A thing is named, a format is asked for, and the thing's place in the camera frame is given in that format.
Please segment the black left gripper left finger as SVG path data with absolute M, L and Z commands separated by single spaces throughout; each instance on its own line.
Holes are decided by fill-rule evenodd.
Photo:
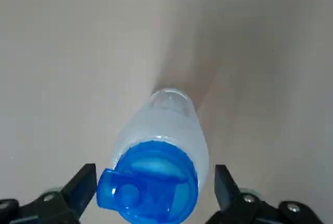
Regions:
M 20 205 L 1 199 L 1 223 L 79 223 L 97 188 L 96 165 L 85 164 L 60 190 Z

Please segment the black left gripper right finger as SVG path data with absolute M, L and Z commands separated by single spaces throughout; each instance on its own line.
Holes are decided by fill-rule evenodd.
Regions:
M 225 165 L 215 166 L 214 192 L 220 210 L 208 223 L 262 224 L 262 223 L 322 223 L 307 205 L 282 201 L 273 207 L 249 192 L 242 192 Z

